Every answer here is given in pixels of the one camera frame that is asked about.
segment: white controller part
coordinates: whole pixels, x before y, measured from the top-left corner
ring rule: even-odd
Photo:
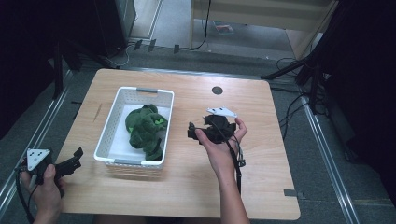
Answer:
[[[27,169],[33,171],[49,154],[49,149],[27,149]]]
[[[214,115],[219,115],[219,116],[227,116],[227,117],[233,117],[233,118],[238,117],[233,111],[227,109],[226,107],[208,108],[206,111],[209,113],[212,113]]]

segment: wooden table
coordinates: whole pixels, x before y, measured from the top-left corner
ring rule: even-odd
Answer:
[[[121,86],[175,93],[162,177],[116,178],[93,158],[110,107]],[[212,92],[222,87],[223,94]],[[295,196],[273,98],[262,80],[165,73],[99,70],[58,158],[82,147],[82,166],[66,176],[65,213],[166,217],[219,217],[219,187],[205,149],[187,137],[189,121],[203,127],[208,107],[226,106],[247,125],[241,146],[242,198],[250,218],[297,219]]]

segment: human hand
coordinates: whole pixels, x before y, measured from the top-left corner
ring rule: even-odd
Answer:
[[[55,166],[50,164],[44,173],[43,185],[38,185],[33,192],[32,197],[37,206],[35,223],[56,223],[58,216],[61,214],[61,193],[54,182],[55,174]],[[27,172],[22,172],[21,180],[23,185],[32,193],[32,189],[29,189],[30,175]],[[59,184],[62,189],[64,187],[62,179],[59,180]]]
[[[228,140],[231,147],[233,148],[235,155],[238,155],[236,140],[241,143],[242,138],[248,132],[247,127],[245,126],[244,121],[240,118],[235,119],[236,124],[239,127],[239,130],[235,133],[235,135]],[[230,149],[226,143],[214,144],[211,142],[206,134],[200,130],[195,129],[195,133],[198,137],[198,140],[205,147],[207,155],[210,160],[210,164],[212,165],[213,170],[216,173],[216,176],[220,178],[223,175],[227,177],[233,177],[234,174],[234,166],[233,166],[233,158],[231,157]]]

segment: circular hole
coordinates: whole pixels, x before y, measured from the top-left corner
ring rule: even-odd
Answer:
[[[215,93],[216,95],[220,95],[220,94],[222,94],[222,88],[216,86],[216,87],[212,88],[212,92]]]

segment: green cloth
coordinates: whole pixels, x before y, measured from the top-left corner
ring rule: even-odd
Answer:
[[[143,148],[146,161],[161,160],[162,140],[157,137],[157,132],[166,130],[168,120],[158,113],[157,106],[144,105],[140,109],[133,110],[126,117],[125,126],[131,135],[129,143],[134,148]]]

